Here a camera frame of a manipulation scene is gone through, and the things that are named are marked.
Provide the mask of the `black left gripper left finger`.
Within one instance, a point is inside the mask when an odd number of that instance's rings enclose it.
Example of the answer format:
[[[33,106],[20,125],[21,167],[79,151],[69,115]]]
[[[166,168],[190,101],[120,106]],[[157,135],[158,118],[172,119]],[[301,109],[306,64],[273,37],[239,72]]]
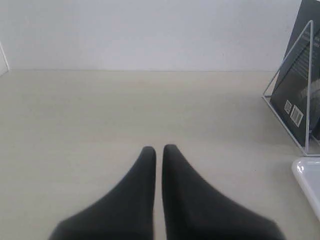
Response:
[[[51,240],[152,240],[156,151],[142,148],[123,179],[88,208],[61,221]]]

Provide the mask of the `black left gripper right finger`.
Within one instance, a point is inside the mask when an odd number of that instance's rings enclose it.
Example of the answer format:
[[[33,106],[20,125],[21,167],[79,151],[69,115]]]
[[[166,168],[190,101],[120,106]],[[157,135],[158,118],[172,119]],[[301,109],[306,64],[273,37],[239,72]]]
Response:
[[[178,147],[162,156],[162,202],[168,240],[284,240],[278,225],[220,193]]]

